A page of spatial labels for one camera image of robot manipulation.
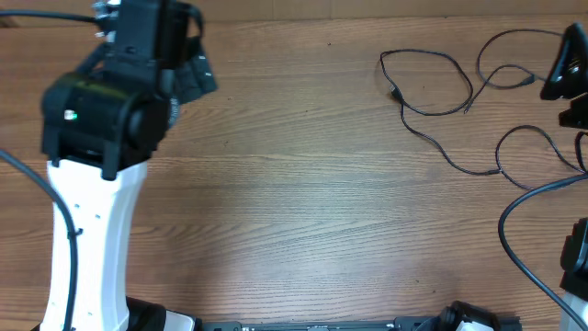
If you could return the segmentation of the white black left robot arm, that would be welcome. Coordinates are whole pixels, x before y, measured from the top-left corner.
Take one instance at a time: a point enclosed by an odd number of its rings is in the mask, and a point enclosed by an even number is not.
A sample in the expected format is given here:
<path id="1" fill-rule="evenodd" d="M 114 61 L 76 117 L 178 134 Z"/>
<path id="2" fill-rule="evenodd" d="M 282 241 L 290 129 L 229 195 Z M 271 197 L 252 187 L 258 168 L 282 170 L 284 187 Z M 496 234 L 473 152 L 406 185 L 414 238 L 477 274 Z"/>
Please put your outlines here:
<path id="1" fill-rule="evenodd" d="M 54 196 L 42 330 L 199 330 L 187 313 L 129 297 L 130 228 L 148 162 L 182 105 L 217 85 L 203 16 L 180 1 L 98 1 L 104 41 L 44 94 L 42 152 Z"/>

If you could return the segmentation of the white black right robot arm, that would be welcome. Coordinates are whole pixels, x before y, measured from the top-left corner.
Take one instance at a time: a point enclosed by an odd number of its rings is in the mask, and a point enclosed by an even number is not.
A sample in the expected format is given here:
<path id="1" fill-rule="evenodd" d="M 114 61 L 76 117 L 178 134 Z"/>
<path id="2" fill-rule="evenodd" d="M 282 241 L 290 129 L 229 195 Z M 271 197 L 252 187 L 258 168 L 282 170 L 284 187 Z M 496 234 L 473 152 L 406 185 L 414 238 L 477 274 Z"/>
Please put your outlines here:
<path id="1" fill-rule="evenodd" d="M 544 100 L 568 99 L 570 107 L 559 114 L 562 127 L 577 129 L 574 149 L 579 168 L 587 171 L 582 156 L 582 140 L 587 137 L 587 34 L 579 23 L 568 26 L 561 38 L 560 49 L 540 92 Z M 582 321 L 587 321 L 587 220 L 573 225 L 565 239 L 560 257 L 565 290 L 564 302 Z"/>

